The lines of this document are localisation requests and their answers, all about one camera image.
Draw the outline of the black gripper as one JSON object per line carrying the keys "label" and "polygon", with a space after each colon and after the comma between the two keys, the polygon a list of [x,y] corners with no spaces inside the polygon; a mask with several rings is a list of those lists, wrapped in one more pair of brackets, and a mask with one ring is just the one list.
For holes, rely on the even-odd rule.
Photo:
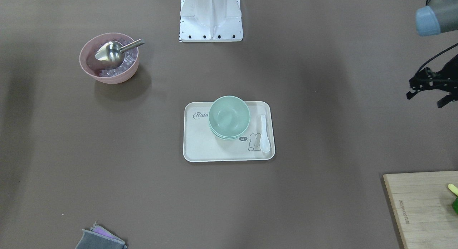
{"label": "black gripper", "polygon": [[408,100],[421,91],[438,89],[450,94],[437,101],[437,107],[442,108],[450,102],[456,101],[458,90],[458,55],[455,55],[444,67],[434,72],[429,67],[420,68],[409,80],[410,91],[406,93]]}

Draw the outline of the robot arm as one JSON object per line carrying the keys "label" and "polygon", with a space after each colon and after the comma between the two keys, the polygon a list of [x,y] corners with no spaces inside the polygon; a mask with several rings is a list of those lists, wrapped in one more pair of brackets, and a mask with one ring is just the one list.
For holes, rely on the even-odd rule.
{"label": "robot arm", "polygon": [[[432,36],[458,29],[458,0],[426,0],[425,6],[419,8],[415,14],[416,30],[420,36]],[[410,91],[407,99],[412,99],[422,91],[441,90],[448,94],[437,101],[437,107],[442,108],[458,99],[458,56],[455,55],[444,67],[434,72],[428,63],[445,52],[456,48],[452,45],[437,55],[428,59],[409,80]]]}

